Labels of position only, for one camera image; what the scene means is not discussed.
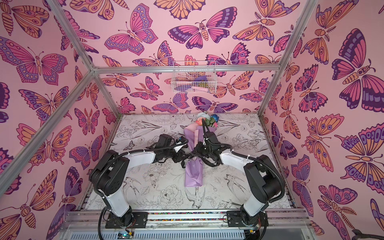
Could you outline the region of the blue fake flower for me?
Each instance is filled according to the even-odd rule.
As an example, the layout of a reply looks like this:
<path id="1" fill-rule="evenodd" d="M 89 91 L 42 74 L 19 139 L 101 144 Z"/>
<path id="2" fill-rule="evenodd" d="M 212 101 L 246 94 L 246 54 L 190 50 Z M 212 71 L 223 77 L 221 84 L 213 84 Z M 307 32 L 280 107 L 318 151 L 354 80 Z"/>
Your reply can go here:
<path id="1" fill-rule="evenodd" d="M 219 116 L 216 114 L 211 115 L 211 118 L 215 120 L 215 122 L 219 121 Z"/>

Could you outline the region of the black ribbon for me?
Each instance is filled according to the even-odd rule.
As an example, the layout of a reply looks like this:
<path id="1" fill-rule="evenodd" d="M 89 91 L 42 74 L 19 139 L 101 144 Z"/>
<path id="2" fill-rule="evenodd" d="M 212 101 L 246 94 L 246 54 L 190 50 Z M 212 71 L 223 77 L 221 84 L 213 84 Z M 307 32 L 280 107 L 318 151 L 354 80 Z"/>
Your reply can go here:
<path id="1" fill-rule="evenodd" d="M 203 162 L 203 164 L 205 164 L 211 168 L 215 168 L 215 167 L 219 166 L 219 163 L 209 161 L 207 156 L 200 154 L 200 153 L 197 153 L 195 151 L 190 152 L 190 153 L 183 152 L 183 153 L 181 153 L 181 156 L 179 157 L 179 159 L 181 160 L 181 166 L 183 169 L 185 169 L 187 167 L 187 162 L 196 161 L 196 160 L 201 160 Z"/>

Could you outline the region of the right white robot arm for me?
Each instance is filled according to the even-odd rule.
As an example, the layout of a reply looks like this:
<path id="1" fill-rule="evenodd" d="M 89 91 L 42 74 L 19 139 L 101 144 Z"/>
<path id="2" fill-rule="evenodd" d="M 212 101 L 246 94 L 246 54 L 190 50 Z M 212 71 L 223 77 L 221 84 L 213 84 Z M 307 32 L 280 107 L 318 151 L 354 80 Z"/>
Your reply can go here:
<path id="1" fill-rule="evenodd" d="M 285 182 L 271 159 L 266 155 L 252 157 L 237 153 L 228 144 L 220 143 L 214 132 L 203 122 L 203 141 L 198 142 L 193 154 L 210 167 L 231 166 L 243 172 L 251 195 L 241 205 L 240 217 L 245 226 L 261 226 L 267 222 L 265 210 L 285 195 Z"/>

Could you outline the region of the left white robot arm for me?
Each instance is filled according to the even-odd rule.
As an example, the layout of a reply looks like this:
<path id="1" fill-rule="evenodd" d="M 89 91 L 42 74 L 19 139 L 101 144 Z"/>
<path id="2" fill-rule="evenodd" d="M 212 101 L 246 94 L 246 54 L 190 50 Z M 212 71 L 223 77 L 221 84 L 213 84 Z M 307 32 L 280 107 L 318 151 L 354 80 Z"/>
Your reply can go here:
<path id="1" fill-rule="evenodd" d="M 175 140 L 169 135 L 162 134 L 156 143 L 146 149 L 123 153 L 108 150 L 104 153 L 89 180 L 93 184 L 94 192 L 105 204 L 104 211 L 110 212 L 111 221 L 124 228 L 130 226 L 134 220 L 132 207 L 123 194 L 123 182 L 127 170 L 166 159 L 181 162 L 186 155 L 182 148 L 186 148 L 188 143 L 189 140 L 184 137 Z"/>

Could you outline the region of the pink fake rose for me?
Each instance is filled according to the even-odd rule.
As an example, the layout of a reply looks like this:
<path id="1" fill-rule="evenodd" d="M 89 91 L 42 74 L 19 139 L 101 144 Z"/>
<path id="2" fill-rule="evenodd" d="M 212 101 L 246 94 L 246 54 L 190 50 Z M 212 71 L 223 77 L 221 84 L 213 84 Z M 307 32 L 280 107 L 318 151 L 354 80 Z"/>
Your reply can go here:
<path id="1" fill-rule="evenodd" d="M 203 125 L 203 122 L 205 122 L 205 118 L 203 117 L 199 117 L 197 120 L 196 120 L 196 124 L 198 126 L 202 126 Z"/>

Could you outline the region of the pink purple wrapping paper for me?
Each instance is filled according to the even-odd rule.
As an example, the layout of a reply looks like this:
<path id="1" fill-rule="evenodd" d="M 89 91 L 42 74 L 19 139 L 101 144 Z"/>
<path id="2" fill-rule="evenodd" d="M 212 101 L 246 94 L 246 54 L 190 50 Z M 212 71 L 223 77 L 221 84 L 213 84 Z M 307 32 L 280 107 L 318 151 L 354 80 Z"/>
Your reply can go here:
<path id="1" fill-rule="evenodd" d="M 198 142 L 203 142 L 203 127 L 192 123 L 184 128 L 186 139 L 189 140 L 188 148 L 193 151 Z M 185 187 L 201 187 L 203 185 L 203 162 L 190 161 L 185 170 Z"/>

